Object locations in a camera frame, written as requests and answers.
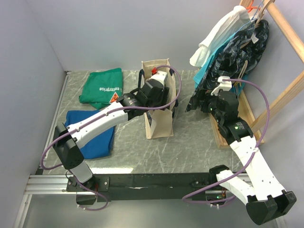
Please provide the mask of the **aluminium frame rail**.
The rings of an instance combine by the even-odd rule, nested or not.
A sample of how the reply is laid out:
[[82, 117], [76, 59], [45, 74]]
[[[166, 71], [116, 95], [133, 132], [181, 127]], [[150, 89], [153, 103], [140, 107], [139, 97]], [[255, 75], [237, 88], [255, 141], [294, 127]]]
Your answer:
[[[63, 97], [65, 96], [66, 89], [68, 87], [69, 81], [74, 79], [76, 74], [83, 75], [82, 81], [87, 78], [89, 71], [67, 71], [64, 83], [62, 85], [58, 103], [55, 109], [55, 114], [52, 119], [51, 127], [46, 139], [46, 146], [48, 146], [53, 139], [53, 131], [55, 129], [57, 120], [60, 113], [60, 108], [63, 103]], [[44, 175], [43, 170], [38, 167], [34, 175], [30, 175], [26, 188], [24, 190], [24, 196], [21, 201], [19, 211], [17, 213], [16, 220], [14, 222], [15, 228], [23, 228], [27, 214], [29, 213], [30, 204], [33, 200], [33, 197], [45, 196], [45, 195], [69, 195], [70, 193], [66, 191], [68, 179], [65, 175]]]

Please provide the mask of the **beige canvas tote bag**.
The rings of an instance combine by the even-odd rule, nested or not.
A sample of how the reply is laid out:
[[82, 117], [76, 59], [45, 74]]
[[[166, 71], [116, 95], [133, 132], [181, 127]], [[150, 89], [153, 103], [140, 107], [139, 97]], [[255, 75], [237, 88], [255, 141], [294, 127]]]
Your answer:
[[[139, 72], [138, 86], [142, 87], [144, 82], [152, 76], [152, 70], [160, 65], [169, 66], [169, 59], [143, 61], [142, 68]], [[167, 67], [162, 67], [159, 71], [167, 73], [167, 78], [165, 80], [165, 86], [169, 88], [169, 95], [165, 102], [167, 104], [171, 102], [177, 94], [174, 72]], [[173, 136], [172, 121], [174, 116], [174, 106], [175, 103], [171, 104], [164, 110], [149, 110], [144, 113], [147, 139]]]

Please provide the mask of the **folded green t-shirt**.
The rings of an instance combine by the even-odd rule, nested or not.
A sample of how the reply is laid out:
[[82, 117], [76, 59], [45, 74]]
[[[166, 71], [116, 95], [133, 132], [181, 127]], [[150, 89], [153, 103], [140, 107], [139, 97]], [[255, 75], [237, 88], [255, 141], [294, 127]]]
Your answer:
[[100, 110], [115, 102], [122, 93], [123, 73], [121, 68], [92, 72], [84, 84], [79, 102]]

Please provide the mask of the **white hanging shirt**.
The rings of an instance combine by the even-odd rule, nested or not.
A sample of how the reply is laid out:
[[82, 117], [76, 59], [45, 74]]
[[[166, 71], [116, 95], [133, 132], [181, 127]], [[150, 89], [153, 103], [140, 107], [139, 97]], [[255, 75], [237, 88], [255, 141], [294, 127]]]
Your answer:
[[250, 17], [246, 8], [240, 5], [235, 6], [231, 12], [217, 22], [206, 38], [199, 43], [199, 48], [190, 58], [190, 64], [194, 67], [202, 67], [217, 48], [249, 21]]

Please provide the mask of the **orange plastic hanger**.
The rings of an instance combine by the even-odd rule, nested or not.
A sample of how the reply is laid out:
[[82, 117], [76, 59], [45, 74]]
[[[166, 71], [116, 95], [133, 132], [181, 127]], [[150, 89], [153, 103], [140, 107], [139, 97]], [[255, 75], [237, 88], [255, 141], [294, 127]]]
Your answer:
[[253, 9], [258, 9], [259, 8], [257, 6], [254, 6], [253, 3], [254, 3], [254, 0], [251, 0], [249, 5], [246, 7], [248, 13], [250, 13]]

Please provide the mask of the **teal hanging shirt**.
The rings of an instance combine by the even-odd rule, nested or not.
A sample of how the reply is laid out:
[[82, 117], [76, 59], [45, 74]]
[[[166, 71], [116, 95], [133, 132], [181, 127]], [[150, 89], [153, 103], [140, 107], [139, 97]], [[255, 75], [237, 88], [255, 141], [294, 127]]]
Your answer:
[[212, 62], [215, 60], [217, 55], [227, 46], [228, 42], [234, 37], [235, 33], [233, 33], [230, 37], [228, 37], [225, 42], [220, 44], [218, 48], [216, 48], [208, 57], [206, 63], [201, 67], [201, 69], [195, 74], [193, 77], [194, 80], [194, 88], [196, 89], [204, 77], [208, 68], [212, 65]]

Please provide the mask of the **wooden clothes rack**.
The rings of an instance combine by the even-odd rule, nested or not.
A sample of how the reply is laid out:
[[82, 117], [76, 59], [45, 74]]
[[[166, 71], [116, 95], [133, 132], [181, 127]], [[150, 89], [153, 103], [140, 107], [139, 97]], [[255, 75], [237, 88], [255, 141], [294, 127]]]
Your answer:
[[275, 0], [268, 4], [264, 18], [270, 37], [249, 75], [270, 103], [264, 148], [298, 150], [304, 144], [304, 2]]

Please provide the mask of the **dark patterned hanging shirt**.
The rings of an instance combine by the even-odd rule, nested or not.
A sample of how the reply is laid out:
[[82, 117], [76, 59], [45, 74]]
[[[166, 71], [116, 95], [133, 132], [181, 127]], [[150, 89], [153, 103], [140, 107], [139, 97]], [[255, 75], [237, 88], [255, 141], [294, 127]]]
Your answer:
[[238, 78], [245, 62], [247, 62], [247, 67], [243, 78], [247, 79], [247, 75], [254, 70], [261, 60], [266, 49], [269, 32], [269, 23], [265, 19], [260, 20], [257, 26], [255, 22], [252, 22], [247, 28], [238, 31], [206, 71], [198, 87], [194, 90], [186, 111], [195, 110], [199, 107], [197, 94], [200, 89], [212, 91], [218, 86], [220, 76]]

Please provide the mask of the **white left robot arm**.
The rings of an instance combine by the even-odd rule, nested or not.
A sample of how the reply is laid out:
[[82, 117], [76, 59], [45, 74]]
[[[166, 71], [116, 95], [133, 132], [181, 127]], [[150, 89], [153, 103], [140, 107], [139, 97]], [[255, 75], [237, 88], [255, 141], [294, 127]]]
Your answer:
[[163, 79], [152, 77], [143, 86], [123, 94], [107, 108], [68, 127], [59, 124], [55, 128], [53, 148], [62, 165], [71, 171], [78, 185], [85, 191], [95, 185], [94, 175], [84, 161], [80, 149], [108, 129], [141, 116], [156, 107], [168, 107], [169, 88]]

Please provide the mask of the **folded blue cloth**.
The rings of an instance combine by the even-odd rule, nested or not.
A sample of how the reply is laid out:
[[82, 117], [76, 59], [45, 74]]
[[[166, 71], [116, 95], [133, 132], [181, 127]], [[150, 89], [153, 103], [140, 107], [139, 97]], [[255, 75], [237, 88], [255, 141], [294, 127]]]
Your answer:
[[[98, 113], [99, 110], [84, 111], [84, 110], [70, 110], [66, 114], [65, 127], [71, 124], [76, 124]], [[84, 147], [80, 149], [84, 159], [93, 160], [110, 156], [110, 152], [114, 143], [115, 127], [112, 127], [102, 134], [96, 136], [89, 141]]]

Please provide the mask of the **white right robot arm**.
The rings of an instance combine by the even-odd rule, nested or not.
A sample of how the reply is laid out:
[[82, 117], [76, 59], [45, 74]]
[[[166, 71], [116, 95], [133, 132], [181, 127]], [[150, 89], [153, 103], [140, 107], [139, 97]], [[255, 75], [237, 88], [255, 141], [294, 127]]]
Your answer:
[[210, 169], [209, 186], [213, 189], [222, 186], [231, 191], [245, 204], [249, 217], [257, 225], [285, 215], [297, 198], [276, 179], [256, 146], [248, 123], [239, 117], [237, 95], [223, 89], [216, 92], [200, 89], [193, 102], [202, 112], [212, 114], [221, 136], [238, 156], [251, 180], [251, 184], [247, 184], [222, 165]]

